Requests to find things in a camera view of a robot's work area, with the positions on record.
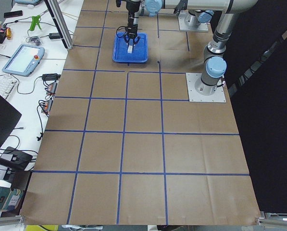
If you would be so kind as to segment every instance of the blue container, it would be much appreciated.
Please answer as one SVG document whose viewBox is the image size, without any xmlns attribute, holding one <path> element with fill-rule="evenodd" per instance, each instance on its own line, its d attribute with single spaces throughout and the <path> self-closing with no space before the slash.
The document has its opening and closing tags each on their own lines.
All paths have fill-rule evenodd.
<svg viewBox="0 0 287 231">
<path fill-rule="evenodd" d="M 139 42 L 134 46 L 132 53 L 127 53 L 127 43 L 124 38 L 115 36 L 112 59 L 118 63 L 145 63 L 148 60 L 148 36 L 138 33 Z"/>
</svg>

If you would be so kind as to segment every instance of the black monitor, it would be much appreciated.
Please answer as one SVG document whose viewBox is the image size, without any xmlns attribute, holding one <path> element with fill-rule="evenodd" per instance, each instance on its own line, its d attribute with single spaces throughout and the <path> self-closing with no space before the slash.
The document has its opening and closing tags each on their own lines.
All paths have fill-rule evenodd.
<svg viewBox="0 0 287 231">
<path fill-rule="evenodd" d="M 22 115 L 12 105 L 10 105 L 3 97 L 0 96 L 0 147 L 14 130 L 21 116 Z M 25 161 L 9 161 L 0 158 L 0 165 L 12 169 L 24 170 L 28 164 L 27 159 L 32 158 L 31 155 L 26 155 L 27 158 L 25 158 Z"/>
</svg>

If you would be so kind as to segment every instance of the keyboard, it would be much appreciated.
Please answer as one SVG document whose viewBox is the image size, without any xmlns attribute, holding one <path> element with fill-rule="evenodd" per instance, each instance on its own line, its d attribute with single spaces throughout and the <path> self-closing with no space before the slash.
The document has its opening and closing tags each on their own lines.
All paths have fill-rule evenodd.
<svg viewBox="0 0 287 231">
<path fill-rule="evenodd" d="M 18 84 L 17 79 L 9 75 L 0 77 L 0 95 L 6 100 L 8 100 L 10 95 L 16 89 L 17 84 Z"/>
</svg>

